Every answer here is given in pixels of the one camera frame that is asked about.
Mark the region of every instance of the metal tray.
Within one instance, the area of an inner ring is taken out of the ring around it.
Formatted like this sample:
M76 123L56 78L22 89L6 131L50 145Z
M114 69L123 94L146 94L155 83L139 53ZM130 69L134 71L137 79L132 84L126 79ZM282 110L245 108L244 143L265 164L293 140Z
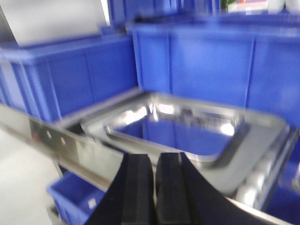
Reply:
M184 151L202 175L232 197L291 128L277 117L203 101L148 93L81 122L86 134L132 153Z

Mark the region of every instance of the blue plastic bin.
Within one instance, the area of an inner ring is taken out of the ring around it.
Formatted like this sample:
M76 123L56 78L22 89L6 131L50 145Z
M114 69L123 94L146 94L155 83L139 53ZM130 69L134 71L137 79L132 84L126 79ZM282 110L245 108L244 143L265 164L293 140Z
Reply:
M110 22L122 26L137 16L167 15L180 12L211 13L220 10L218 0L108 0Z
M54 121L137 85L132 38L114 35L1 50L9 102Z
M60 218L69 225L83 225L105 194L70 172L49 186L47 192L53 197Z
M261 110L300 127L300 17L278 15L280 26L268 25L274 15L262 25L240 17L248 22L211 17L130 27L140 88Z

